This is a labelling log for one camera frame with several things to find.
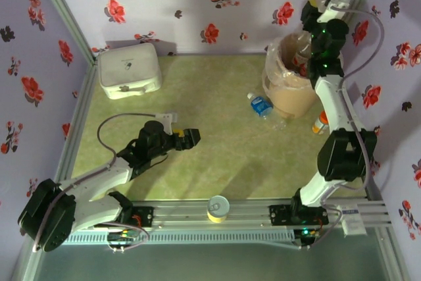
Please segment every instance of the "wire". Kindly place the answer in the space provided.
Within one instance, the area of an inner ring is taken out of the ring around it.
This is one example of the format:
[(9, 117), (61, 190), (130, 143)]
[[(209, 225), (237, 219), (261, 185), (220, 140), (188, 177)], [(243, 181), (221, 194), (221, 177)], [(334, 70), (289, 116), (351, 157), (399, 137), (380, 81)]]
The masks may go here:
[(136, 247), (138, 247), (138, 246), (143, 245), (144, 243), (146, 243), (149, 240), (149, 238), (150, 238), (149, 233), (144, 228), (142, 228), (142, 227), (138, 227), (138, 226), (134, 226), (134, 225), (130, 225), (130, 224), (122, 224), (122, 223), (117, 223), (117, 222), (105, 222), (104, 224), (111, 225), (111, 226), (123, 226), (123, 227), (130, 228), (132, 230), (137, 230), (137, 231), (139, 231), (139, 237), (138, 238), (140, 238), (140, 234), (141, 233), (145, 233), (145, 235), (146, 235), (146, 238), (144, 240), (142, 240), (140, 238), (140, 242), (138, 242), (138, 243), (134, 243), (134, 244), (129, 245), (129, 246), (122, 246), (121, 245), (120, 246), (120, 249), (117, 248), (117, 247), (111, 247), (110, 244), (108, 244), (108, 247), (110, 247), (114, 252), (117, 251), (117, 252), (123, 253), (126, 250), (136, 248)]
[(380, 39), (379, 39), (379, 42), (378, 42), (377, 47), (374, 50), (373, 54), (371, 54), (371, 56), (364, 63), (362, 63), (359, 67), (357, 67), (356, 69), (354, 69), (352, 72), (346, 74), (341, 79), (341, 81), (339, 82), (339, 96), (341, 98), (341, 102), (343, 104), (343, 108), (345, 109), (345, 113), (346, 113), (347, 118), (349, 120), (349, 124), (351, 125), (352, 129), (355, 132), (355, 135), (357, 136), (358, 143), (359, 143), (359, 145), (361, 147), (362, 156), (364, 157), (365, 168), (366, 168), (366, 175), (365, 175), (364, 182), (363, 182), (362, 186), (359, 187), (359, 188), (352, 188), (352, 187), (346, 186), (345, 184), (338, 184), (337, 186), (334, 186), (333, 188), (331, 188), (331, 190), (328, 190), (320, 198), (320, 204), (321, 204), (321, 206), (323, 208), (327, 209), (327, 210), (331, 210), (331, 211), (337, 212), (338, 213), (338, 217), (337, 217), (336, 221), (328, 228), (328, 230), (320, 238), (318, 238), (312, 245), (307, 246), (308, 249), (310, 249), (311, 247), (314, 247), (315, 245), (319, 244), (324, 238), (326, 238), (326, 236), (328, 234), (330, 234), (330, 232), (335, 228), (335, 226), (340, 222), (340, 220), (342, 218), (342, 212), (341, 212), (341, 210), (338, 210), (338, 209), (335, 209), (333, 207), (329, 207), (329, 206), (326, 205), (326, 199), (328, 198), (328, 196), (334, 190), (336, 190), (338, 187), (345, 188), (345, 189), (348, 189), (348, 190), (353, 190), (355, 192), (362, 191), (362, 190), (364, 190), (367, 187), (368, 182), (369, 182), (369, 180), (371, 178), (370, 159), (368, 158), (367, 149), (366, 149), (366, 147), (364, 145), (364, 141), (362, 140), (362, 137), (360, 135), (360, 132), (358, 131), (358, 128), (357, 128), (357, 126), (354, 123), (354, 119), (353, 119), (353, 117), (351, 115), (351, 112), (350, 112), (350, 110), (348, 108), (348, 104), (347, 104), (346, 99), (345, 99), (345, 96), (343, 94), (343, 90), (345, 89), (345, 87), (344, 87), (345, 80), (347, 78), (351, 77), (352, 75), (356, 74), (360, 70), (362, 70), (379, 53), (380, 47), (383, 45), (383, 41), (384, 41), (384, 26), (382, 24), (382, 21), (376, 15), (374, 15), (372, 13), (369, 13), (367, 11), (361, 11), (361, 10), (356, 10), (356, 9), (341, 9), (341, 8), (336, 8), (336, 7), (332, 7), (332, 9), (335, 10), (335, 11), (341, 11), (341, 12), (346, 12), (346, 13), (362, 13), (362, 14), (367, 14), (367, 15), (371, 16), (376, 21), (377, 25), (379, 26), (379, 29), (380, 29)]
[(165, 156), (165, 158), (164, 158), (163, 160), (161, 160), (161, 161), (159, 161), (159, 162), (157, 162), (157, 163), (153, 164), (152, 166), (150, 166), (150, 168), (152, 168), (152, 167), (154, 167), (154, 166), (156, 166), (156, 165), (162, 164), (163, 162), (165, 162), (165, 161), (166, 161), (166, 159), (167, 159), (167, 158), (168, 158), (168, 154)]
[(37, 232), (37, 234), (35, 236), (34, 246), (32, 246), (32, 252), (33, 253), (36, 253), (38, 251), (39, 240), (41, 239), (41, 235), (42, 235), (42, 233), (44, 231), (45, 225), (47, 224), (47, 220), (49, 218), (49, 215), (51, 214), (51, 211), (53, 210), (54, 206), (57, 204), (57, 202), (59, 201), (59, 199), (64, 194), (66, 194), (67, 192), (69, 192), (71, 189), (75, 188), (76, 186), (79, 186), (82, 182), (85, 182), (85, 181), (87, 181), (89, 179), (92, 179), (93, 177), (95, 177), (95, 176), (101, 174), (102, 172), (107, 171), (108, 169), (110, 169), (111, 166), (117, 160), (117, 152), (113, 148), (109, 147), (107, 144), (105, 144), (102, 141), (101, 136), (99, 135), (99, 133), (100, 133), (100, 131), (101, 131), (101, 129), (102, 129), (102, 127), (103, 127), (103, 125), (105, 123), (107, 123), (109, 120), (112, 120), (112, 119), (114, 119), (116, 117), (119, 117), (119, 116), (150, 116), (150, 117), (155, 118), (155, 115), (150, 115), (149, 113), (120, 113), (118, 115), (110, 116), (109, 118), (106, 118), (104, 121), (102, 121), (102, 123), (98, 126), (98, 129), (97, 129), (97, 139), (98, 139), (99, 143), (103, 147), (105, 147), (106, 149), (108, 149), (112, 153), (112, 159), (111, 159), (110, 163), (107, 166), (105, 166), (104, 168), (102, 168), (102, 169), (100, 169), (98, 171), (92, 172), (91, 174), (87, 174), (83, 178), (80, 178), (79, 180), (75, 181), (73, 184), (69, 185), (69, 187), (63, 189), (63, 191), (60, 192), (54, 198), (54, 200), (48, 206), (47, 211), (45, 212), (44, 217), (43, 217), (43, 219), (41, 221), (41, 224), (39, 226), (38, 232)]

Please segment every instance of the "tin can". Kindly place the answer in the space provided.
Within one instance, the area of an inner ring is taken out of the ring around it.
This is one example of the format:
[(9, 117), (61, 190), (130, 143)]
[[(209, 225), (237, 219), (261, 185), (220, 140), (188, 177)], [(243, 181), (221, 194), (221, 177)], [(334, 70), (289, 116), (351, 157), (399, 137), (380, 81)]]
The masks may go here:
[(208, 201), (207, 213), (212, 222), (223, 222), (230, 212), (230, 202), (221, 195), (211, 197)]
[(326, 116), (326, 112), (323, 111), (314, 122), (312, 130), (315, 134), (323, 134), (328, 127), (328, 117)]

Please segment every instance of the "trash can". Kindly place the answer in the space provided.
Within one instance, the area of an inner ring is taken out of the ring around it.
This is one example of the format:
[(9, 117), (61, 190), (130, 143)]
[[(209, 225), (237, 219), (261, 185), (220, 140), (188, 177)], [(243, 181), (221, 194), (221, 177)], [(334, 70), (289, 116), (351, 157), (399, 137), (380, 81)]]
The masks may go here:
[(297, 34), (276, 38), (269, 46), (262, 75), (263, 88), (274, 108), (284, 118), (299, 118), (318, 99), (310, 80), (292, 68)]

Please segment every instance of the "white label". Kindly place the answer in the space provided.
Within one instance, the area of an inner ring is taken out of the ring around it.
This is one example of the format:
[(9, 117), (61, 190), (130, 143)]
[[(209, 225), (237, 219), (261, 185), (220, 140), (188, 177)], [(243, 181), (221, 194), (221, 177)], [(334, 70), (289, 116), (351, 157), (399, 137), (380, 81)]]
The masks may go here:
[(345, 236), (367, 235), (357, 205), (340, 205), (338, 209), (342, 211), (341, 223)]
[(292, 63), (295, 65), (295, 66), (301, 66), (301, 65), (303, 65), (305, 68), (306, 68), (306, 63), (307, 63), (307, 61), (309, 61), (309, 59), (307, 59), (307, 58), (305, 58), (305, 57), (303, 57), (303, 56), (301, 56), (300, 54), (298, 54), (298, 53), (296, 53), (295, 55), (294, 55), (294, 58), (292, 59)]

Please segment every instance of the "purple wall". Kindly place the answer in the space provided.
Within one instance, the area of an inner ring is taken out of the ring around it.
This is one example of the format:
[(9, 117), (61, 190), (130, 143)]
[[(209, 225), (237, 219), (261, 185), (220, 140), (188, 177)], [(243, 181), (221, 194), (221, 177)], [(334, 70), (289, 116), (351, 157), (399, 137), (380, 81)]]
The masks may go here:
[(18, 216), (56, 174), (87, 61), (50, 0), (0, 4), (0, 279), (10, 280)]
[[(378, 15), (385, 41), (376, 58), (348, 81), (357, 114), (378, 132), (372, 164), (413, 280), (419, 280), (421, 249), (421, 7), (419, 0), (366, 0)], [(373, 52), (379, 30), (362, 14), (351, 25), (343, 50), (346, 71)]]
[(94, 52), (151, 41), (160, 55), (264, 53), (298, 26), (305, 1), (66, 0)]

